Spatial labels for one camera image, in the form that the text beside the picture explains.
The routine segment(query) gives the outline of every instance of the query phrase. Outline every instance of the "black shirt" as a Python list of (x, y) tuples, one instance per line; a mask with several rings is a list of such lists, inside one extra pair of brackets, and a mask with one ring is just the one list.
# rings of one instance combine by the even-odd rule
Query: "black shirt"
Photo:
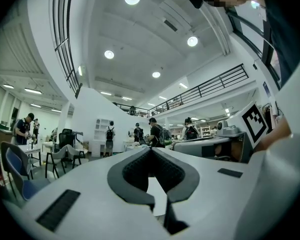
[(281, 86), (300, 62), (300, 0), (264, 0), (271, 39), (278, 55)]
[(165, 148), (165, 145), (160, 144), (159, 142), (159, 137), (160, 137), (160, 132), (163, 128), (156, 124), (151, 128), (150, 135), (154, 135), (155, 137), (152, 139), (152, 144), (151, 147), (155, 148)]
[[(16, 127), (20, 130), (20, 132), (25, 134), (27, 131), (30, 130), (30, 123), (27, 123), (25, 118), (20, 119), (18, 121), (18, 123), (16, 124)], [(26, 145), (27, 144), (27, 139), (25, 137), (16, 134), (15, 138), (16, 138), (16, 142), (18, 145)]]

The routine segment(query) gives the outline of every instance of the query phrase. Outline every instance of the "railing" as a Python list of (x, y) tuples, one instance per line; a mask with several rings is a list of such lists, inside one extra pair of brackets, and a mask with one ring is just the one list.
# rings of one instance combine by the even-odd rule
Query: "railing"
[(124, 112), (126, 112), (130, 116), (135, 117), (142, 117), (142, 118), (148, 118), (149, 117), (149, 110), (145, 108), (135, 107), (135, 106), (128, 106), (118, 103), (113, 103), (120, 109), (122, 109)]
[(160, 114), (162, 112), (177, 108), (184, 104), (193, 102), (202, 97), (208, 96), (227, 87), (233, 86), (243, 80), (248, 79), (244, 65), (240, 64), (200, 85), (187, 90), (186, 92), (167, 100), (166, 102), (149, 110), (149, 116)]
[(50, 22), (53, 25), (54, 51), (58, 55), (67, 83), (77, 94), (80, 85), (72, 59), (69, 35), (71, 0), (50, 0), (50, 4), (52, 5)]

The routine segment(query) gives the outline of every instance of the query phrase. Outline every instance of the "black backpack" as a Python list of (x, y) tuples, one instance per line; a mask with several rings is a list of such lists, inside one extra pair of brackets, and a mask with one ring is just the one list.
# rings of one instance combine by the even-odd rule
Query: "black backpack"
[(157, 144), (160, 143), (161, 145), (164, 146), (169, 146), (172, 144), (172, 137), (171, 137), (171, 133), (170, 131), (168, 131), (167, 129), (162, 128), (160, 125), (155, 125), (157, 128), (160, 129), (160, 133), (159, 133), (159, 139), (157, 137), (155, 137), (157, 139)]
[(192, 127), (192, 126), (186, 127), (185, 138), (186, 138), (187, 141), (197, 139), (198, 135), (199, 134), (198, 134), (197, 130), (194, 127)]
[(114, 127), (110, 129), (110, 126), (108, 126), (108, 131), (106, 132), (106, 140), (107, 141), (112, 141), (114, 138)]

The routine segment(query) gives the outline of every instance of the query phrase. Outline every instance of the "black vent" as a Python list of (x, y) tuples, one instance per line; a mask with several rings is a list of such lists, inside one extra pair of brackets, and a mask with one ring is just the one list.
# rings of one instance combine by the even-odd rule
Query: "black vent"
[(174, 32), (177, 32), (178, 29), (170, 21), (165, 20), (164, 23)]

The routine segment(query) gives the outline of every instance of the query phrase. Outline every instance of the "cap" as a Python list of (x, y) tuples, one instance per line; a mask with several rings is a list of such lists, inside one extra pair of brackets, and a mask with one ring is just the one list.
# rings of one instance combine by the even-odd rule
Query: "cap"
[(29, 113), (28, 114), (28, 117), (31, 118), (31, 121), (33, 121), (35, 119), (35, 115), (33, 113)]

